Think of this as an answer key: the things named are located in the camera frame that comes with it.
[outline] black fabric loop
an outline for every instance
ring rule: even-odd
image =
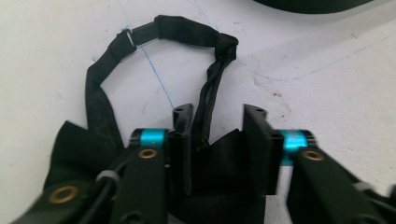
[[[220,57],[230,58],[231,60],[236,59],[236,46],[238,45],[238,39],[231,35],[219,34],[218,40],[215,46],[216,60],[220,60]]]
[[[133,42],[143,44],[158,36],[215,48],[216,58],[206,71],[207,82],[201,89],[191,129],[191,147],[200,149],[192,159],[195,188],[190,197],[171,197],[169,211],[190,224],[262,223],[265,199],[257,196],[247,176],[244,134],[234,131],[214,145],[208,144],[219,84],[224,69],[236,59],[238,40],[182,17],[158,16],[154,22],[133,29],[133,32],[131,35],[130,31],[123,31],[117,35],[102,57],[88,69],[85,86],[88,131],[68,122],[62,127],[52,151],[45,189],[68,180],[92,183],[100,172],[111,166],[117,171],[122,169],[113,162],[126,162],[123,157],[128,151],[101,84],[136,50]],[[108,212],[98,217],[108,218]],[[106,219],[100,218],[99,223],[106,223]]]

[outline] black plastic part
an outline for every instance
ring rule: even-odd
[[[140,147],[140,137],[142,136],[143,130],[144,129],[135,129],[134,132],[131,134],[128,146],[129,149]]]
[[[70,201],[64,203],[51,203],[50,195],[56,190],[64,187],[76,189],[77,195]],[[53,185],[43,191],[41,196],[35,201],[33,206],[12,224],[59,224],[77,223],[78,218],[85,212],[86,192],[89,184],[84,181],[66,181],[58,185]]]
[[[262,224],[265,198],[254,189],[207,191],[171,200],[171,213],[188,224]]]
[[[234,191],[253,186],[244,132],[235,129],[193,156],[193,191]]]
[[[146,149],[155,156],[142,158]],[[164,155],[158,148],[140,147],[132,153],[120,182],[110,224],[167,222],[164,166]]]
[[[319,148],[302,147],[296,153],[287,205],[293,224],[386,223]]]
[[[283,135],[274,130],[265,119],[265,110],[245,105],[243,130],[249,148],[249,171],[261,196],[276,194],[284,141]]]
[[[139,26],[132,30],[132,40],[135,45],[147,43],[160,36],[158,25],[155,22]]]
[[[311,132],[309,132],[308,130],[301,130],[301,132],[305,135],[308,147],[318,147],[317,140]]]
[[[268,7],[304,14],[327,14],[345,11],[372,0],[254,0]]]
[[[173,110],[174,130],[168,133],[172,194],[191,194],[191,104]]]
[[[99,60],[88,68],[85,82],[88,130],[111,144],[116,153],[121,153],[124,145],[111,103],[101,84],[124,58],[136,51],[130,34],[131,31],[123,30],[117,35]]]
[[[389,204],[396,208],[396,185],[393,186],[389,197]]]

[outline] white surface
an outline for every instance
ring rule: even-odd
[[[219,88],[212,142],[240,128],[242,104],[253,104],[269,112],[275,128],[312,131],[321,148],[379,192],[396,183],[395,1],[300,15],[251,0],[3,0],[0,223],[39,195],[64,121],[86,127],[86,69],[122,28],[159,14],[209,24],[240,41]],[[169,128],[172,105],[196,105],[213,60],[212,49],[164,40],[119,65],[104,88],[124,142],[135,128]],[[290,223],[289,174],[282,170],[265,223]]]

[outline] metal grommet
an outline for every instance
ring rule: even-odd
[[[49,196],[50,203],[67,203],[78,195],[78,188],[75,186],[65,186],[56,189]]]
[[[139,157],[142,159],[151,159],[156,157],[158,154],[157,150],[146,148],[139,152]]]
[[[323,155],[316,151],[304,151],[303,156],[311,161],[323,161],[324,160]]]

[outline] cable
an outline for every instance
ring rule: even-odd
[[[108,170],[115,171],[117,173],[121,173],[122,169],[128,164],[128,162],[131,160],[131,154],[134,152],[133,149],[130,149],[129,147],[126,148],[126,150],[119,155],[108,167]]]
[[[95,200],[92,202],[91,207],[87,210],[87,212],[84,213],[78,224],[92,223],[98,211],[100,211],[103,208],[103,205],[113,197],[116,187],[113,179],[103,177],[102,181],[104,181],[104,185],[100,190],[100,193],[96,196]]]
[[[376,199],[368,198],[368,200],[375,206],[375,208],[378,210],[381,216],[387,220],[387,222],[396,222],[396,208],[392,207],[390,204]]]

